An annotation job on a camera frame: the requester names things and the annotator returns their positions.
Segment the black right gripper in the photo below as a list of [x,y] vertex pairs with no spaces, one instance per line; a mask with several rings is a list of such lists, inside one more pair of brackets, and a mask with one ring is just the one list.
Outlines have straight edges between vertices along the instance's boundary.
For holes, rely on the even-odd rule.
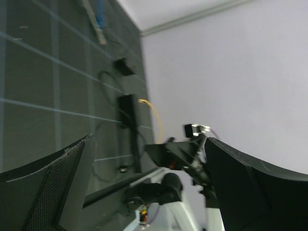
[[211,185],[206,163],[199,157],[204,148],[206,136],[200,134],[187,141],[176,142],[170,138],[162,144],[146,144],[145,152],[158,166],[171,170],[183,170],[191,176],[197,185]]

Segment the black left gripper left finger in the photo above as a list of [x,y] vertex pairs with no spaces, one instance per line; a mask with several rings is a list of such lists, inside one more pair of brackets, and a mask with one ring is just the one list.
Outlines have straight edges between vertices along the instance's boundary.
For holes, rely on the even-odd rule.
[[0,174],[2,231],[75,231],[94,154],[93,135]]

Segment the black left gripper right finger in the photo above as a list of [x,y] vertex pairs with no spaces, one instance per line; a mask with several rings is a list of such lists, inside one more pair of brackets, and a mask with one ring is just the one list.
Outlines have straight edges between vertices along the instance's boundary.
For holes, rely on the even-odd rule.
[[208,170],[227,231],[306,231],[308,176],[205,142]]

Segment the black network switch box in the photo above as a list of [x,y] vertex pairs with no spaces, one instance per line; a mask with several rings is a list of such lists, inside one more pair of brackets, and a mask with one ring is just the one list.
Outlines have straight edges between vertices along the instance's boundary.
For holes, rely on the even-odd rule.
[[119,119],[124,128],[129,130],[130,152],[133,157],[133,168],[136,173],[141,173],[141,161],[138,141],[139,106],[136,94],[125,94],[116,99]]

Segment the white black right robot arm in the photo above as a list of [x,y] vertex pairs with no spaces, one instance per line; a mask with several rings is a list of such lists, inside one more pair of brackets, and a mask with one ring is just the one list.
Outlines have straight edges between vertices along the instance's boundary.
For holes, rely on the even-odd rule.
[[204,149],[207,137],[200,133],[187,141],[175,142],[173,138],[162,144],[147,144],[144,149],[158,166],[171,170],[163,176],[160,183],[137,183],[129,187],[124,203],[127,205],[147,206],[152,203],[166,205],[175,213],[180,227],[186,231],[197,231],[193,214],[183,200],[183,184],[175,171],[184,171],[193,185],[201,186],[200,191],[206,199],[208,208],[208,230],[223,231],[224,225],[218,208],[218,201],[206,162],[201,160],[199,152]]

